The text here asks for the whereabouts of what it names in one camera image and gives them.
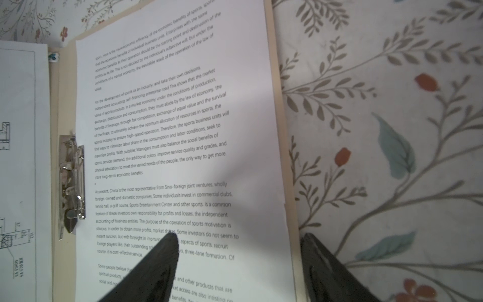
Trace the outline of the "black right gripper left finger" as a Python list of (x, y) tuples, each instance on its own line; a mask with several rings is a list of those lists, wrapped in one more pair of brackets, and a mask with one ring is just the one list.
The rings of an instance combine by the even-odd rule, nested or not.
[(101, 301), (169, 301), (179, 260), (179, 239), (166, 234)]

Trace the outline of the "white technical drawing sheet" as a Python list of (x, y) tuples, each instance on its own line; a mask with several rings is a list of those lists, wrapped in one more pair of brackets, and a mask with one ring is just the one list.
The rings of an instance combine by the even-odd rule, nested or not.
[(52, 299), (47, 47), (1, 42), (1, 300)]

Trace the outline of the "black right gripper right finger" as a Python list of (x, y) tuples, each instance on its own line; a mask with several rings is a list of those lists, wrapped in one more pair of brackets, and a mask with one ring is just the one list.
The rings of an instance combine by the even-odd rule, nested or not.
[(303, 273), (310, 301), (378, 301), (311, 233), (301, 239)]

